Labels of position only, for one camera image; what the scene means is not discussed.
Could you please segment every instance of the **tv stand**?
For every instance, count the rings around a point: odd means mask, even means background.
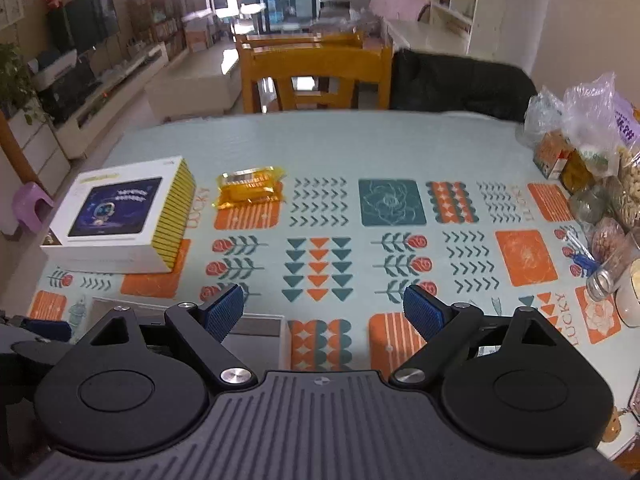
[[[168,61],[164,43],[147,47],[98,86],[55,131],[66,158],[86,158],[95,141]]]

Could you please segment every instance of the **pink plastic stool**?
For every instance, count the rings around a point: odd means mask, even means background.
[[[42,222],[36,214],[36,203],[44,200],[53,207],[53,200],[35,182],[28,182],[15,192],[11,208],[19,222],[26,225],[32,232],[39,233]]]

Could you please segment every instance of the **yellow plastic wrapper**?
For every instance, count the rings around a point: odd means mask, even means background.
[[[281,202],[282,168],[253,168],[252,170],[223,173],[218,177],[220,195],[216,200],[218,209],[242,207],[263,202]]]

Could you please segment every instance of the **dining table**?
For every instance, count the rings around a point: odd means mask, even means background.
[[[127,132],[105,168],[181,155],[195,178],[174,270],[70,272],[49,260],[31,315],[68,320],[78,338],[94,297],[202,303],[237,283],[245,312],[287,319],[293,370],[388,377],[425,344],[402,314],[405,288],[418,285],[490,316],[537,309],[621,410],[638,377],[640,332],[611,298],[589,297],[574,262],[586,240],[561,184],[517,142],[521,127],[464,112],[314,110]],[[217,176],[265,166],[286,172],[284,202],[216,209]],[[610,458],[638,428],[631,413],[620,421],[599,447]]]

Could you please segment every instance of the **metal screw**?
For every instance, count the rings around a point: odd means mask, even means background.
[[[244,384],[251,379],[251,372],[245,368],[227,368],[220,374],[220,379],[229,384]]]
[[[396,381],[404,384],[421,383],[425,378],[424,372],[422,370],[418,370],[418,368],[402,368],[394,374],[394,377],[396,378]]]

